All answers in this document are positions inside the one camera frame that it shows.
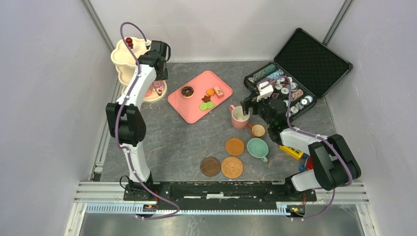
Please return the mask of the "chocolate donut toy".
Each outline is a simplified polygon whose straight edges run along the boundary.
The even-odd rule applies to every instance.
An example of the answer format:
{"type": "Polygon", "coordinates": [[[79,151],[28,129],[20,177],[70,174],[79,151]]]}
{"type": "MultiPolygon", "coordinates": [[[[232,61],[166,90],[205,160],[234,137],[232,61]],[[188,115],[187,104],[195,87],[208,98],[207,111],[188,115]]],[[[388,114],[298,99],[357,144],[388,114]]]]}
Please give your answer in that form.
{"type": "Polygon", "coordinates": [[[181,89],[181,95],[184,98],[191,98],[194,95],[194,88],[191,86],[184,86],[181,89]]]}

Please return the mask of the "small pink cupcake toy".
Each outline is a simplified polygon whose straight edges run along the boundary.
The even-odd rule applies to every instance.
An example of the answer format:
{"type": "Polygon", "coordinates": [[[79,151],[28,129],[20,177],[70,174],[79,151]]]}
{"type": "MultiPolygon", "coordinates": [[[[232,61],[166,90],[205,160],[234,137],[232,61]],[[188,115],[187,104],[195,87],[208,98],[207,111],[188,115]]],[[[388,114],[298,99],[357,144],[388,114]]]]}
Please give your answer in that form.
{"type": "Polygon", "coordinates": [[[152,90],[151,89],[148,89],[145,97],[149,97],[151,95],[152,95],[152,90]]]}

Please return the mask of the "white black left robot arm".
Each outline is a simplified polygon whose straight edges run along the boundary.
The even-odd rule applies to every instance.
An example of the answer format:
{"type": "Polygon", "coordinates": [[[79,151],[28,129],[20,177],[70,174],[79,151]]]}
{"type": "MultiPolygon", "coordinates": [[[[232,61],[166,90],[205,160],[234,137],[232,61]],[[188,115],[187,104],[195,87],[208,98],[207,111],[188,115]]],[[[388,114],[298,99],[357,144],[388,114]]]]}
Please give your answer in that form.
{"type": "Polygon", "coordinates": [[[157,40],[145,45],[149,50],[134,57],[134,71],[125,91],[116,102],[108,103],[105,111],[110,134],[124,152],[129,168],[128,183],[124,189],[127,194],[137,195],[146,201],[155,193],[144,155],[143,140],[147,127],[140,107],[152,83],[167,80],[166,61],[171,48],[157,40]]]}

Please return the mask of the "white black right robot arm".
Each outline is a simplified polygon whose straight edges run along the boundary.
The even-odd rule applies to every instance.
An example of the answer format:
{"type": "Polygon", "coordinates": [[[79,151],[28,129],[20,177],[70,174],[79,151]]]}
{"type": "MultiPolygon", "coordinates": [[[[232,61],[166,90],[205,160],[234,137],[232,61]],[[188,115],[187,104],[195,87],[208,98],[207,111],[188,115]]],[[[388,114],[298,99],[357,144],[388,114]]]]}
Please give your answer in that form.
{"type": "Polygon", "coordinates": [[[298,200],[305,190],[327,191],[349,186],[361,177],[361,168],[343,136],[321,136],[303,131],[290,122],[290,104],[278,98],[258,100],[249,96],[241,101],[243,113],[252,110],[268,125],[270,139],[282,146],[298,149],[310,156],[313,168],[285,179],[284,195],[298,200]]]}

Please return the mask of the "pink swirl cake toy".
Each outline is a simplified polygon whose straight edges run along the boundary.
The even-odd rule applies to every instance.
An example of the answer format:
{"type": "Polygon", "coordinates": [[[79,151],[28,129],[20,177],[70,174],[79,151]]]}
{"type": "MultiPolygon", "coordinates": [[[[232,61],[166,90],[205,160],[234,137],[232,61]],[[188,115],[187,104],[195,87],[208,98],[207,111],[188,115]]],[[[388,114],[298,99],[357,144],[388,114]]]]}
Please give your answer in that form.
{"type": "Polygon", "coordinates": [[[153,87],[155,92],[161,96],[164,92],[164,88],[165,88],[165,84],[163,81],[154,81],[153,82],[153,87]]]}

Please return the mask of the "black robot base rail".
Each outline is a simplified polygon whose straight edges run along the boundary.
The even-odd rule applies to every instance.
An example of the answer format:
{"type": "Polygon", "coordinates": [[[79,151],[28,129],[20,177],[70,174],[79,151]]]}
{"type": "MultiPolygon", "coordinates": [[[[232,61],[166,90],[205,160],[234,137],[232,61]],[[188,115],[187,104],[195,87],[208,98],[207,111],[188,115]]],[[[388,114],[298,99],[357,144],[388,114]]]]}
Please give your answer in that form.
{"type": "Polygon", "coordinates": [[[297,192],[282,181],[161,181],[149,187],[124,186],[125,201],[142,202],[144,213],[284,214],[317,200],[316,192],[297,192]]]}

